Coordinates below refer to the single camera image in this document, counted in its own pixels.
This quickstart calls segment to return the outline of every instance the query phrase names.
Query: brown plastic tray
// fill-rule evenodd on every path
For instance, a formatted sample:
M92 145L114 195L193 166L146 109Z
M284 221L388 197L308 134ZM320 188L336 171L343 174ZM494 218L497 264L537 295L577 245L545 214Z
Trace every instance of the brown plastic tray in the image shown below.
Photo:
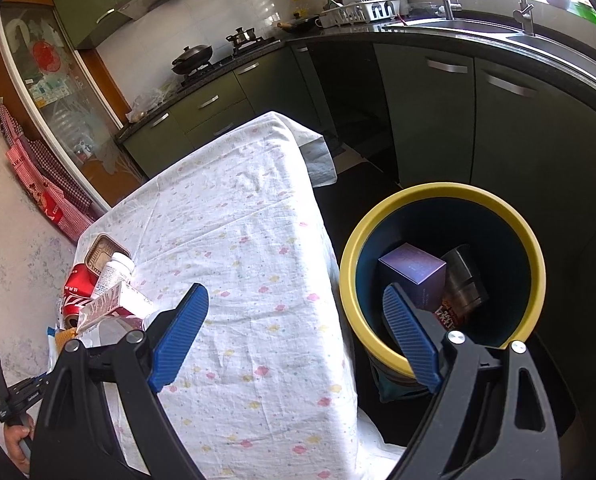
M98 235L85 256L85 265L91 272L100 276L102 268L111 260L111 255L114 253L122 253L128 258L132 257L127 249L118 245L108 235Z

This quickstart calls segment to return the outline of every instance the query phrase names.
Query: drawer handle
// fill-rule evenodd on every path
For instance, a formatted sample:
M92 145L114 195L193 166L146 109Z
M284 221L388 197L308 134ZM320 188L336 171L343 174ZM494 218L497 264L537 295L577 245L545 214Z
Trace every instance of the drawer handle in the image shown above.
M105 12L105 13L104 13L102 16L100 16L100 17L99 17L99 18L96 20L96 25L97 25L97 24L99 24L99 23L102 21L102 19L103 19L105 16L108 16L108 15L110 15L112 12L114 12L114 9L109 9L109 10L108 10L107 12Z
M538 92L531 88L525 88L524 86L514 85L509 81L505 81L499 77L492 76L491 74L487 74L487 82L497 86L498 88L502 88L503 90L507 90L512 94L521 95L522 97L534 97Z
M164 121L167 117L169 117L169 112L167 112L166 114L164 114L161 118L159 118L157 121L154 121L152 124L152 128L154 126L158 126L162 121Z
M238 72L238 75L243 75L245 72L249 72L249 70L254 70L255 68L257 68L260 65L260 63L254 63L251 66L248 66L247 68L241 70L240 72Z
M214 97L212 97L211 99L209 99L209 101L207 101L206 103L201 104L198 109L202 110L204 107L209 106L211 103L215 103L218 100L218 96L215 95Z
M433 59L427 59L427 66L442 70L444 72L452 72L455 74L466 74L467 67L463 65L449 65L447 63L441 63L440 61L434 61Z
M226 134L232 128L233 128L233 123L229 123L222 130L218 130L216 133L214 133L214 137L220 137L222 134Z

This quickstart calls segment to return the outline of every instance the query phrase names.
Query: glass door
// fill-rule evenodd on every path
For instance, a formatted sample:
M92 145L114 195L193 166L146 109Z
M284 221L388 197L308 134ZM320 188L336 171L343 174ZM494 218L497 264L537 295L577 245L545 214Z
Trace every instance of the glass door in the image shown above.
M0 17L11 56L48 134L114 206L144 179L115 144L118 127L78 65L53 7L2 4Z

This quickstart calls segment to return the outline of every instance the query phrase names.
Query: white bottle cap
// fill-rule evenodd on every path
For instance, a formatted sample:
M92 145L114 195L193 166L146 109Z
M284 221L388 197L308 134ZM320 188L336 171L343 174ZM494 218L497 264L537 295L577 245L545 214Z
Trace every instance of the white bottle cap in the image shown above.
M127 267L130 273L134 272L134 269L136 268L136 264L134 264L134 262L123 253L114 253L111 255L111 259Z

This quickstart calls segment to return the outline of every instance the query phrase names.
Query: food tray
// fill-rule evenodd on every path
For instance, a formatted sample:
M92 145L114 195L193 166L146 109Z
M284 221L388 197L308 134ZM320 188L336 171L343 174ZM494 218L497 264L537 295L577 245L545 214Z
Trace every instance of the food tray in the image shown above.
M111 260L111 255L114 253L122 253L128 258L132 257L127 249L118 245L108 235L104 233L98 235L85 256L85 265L91 272L100 276L103 267Z
M371 0L325 10L320 14L320 22L323 28L328 28L347 23L377 22L408 14L409 0Z

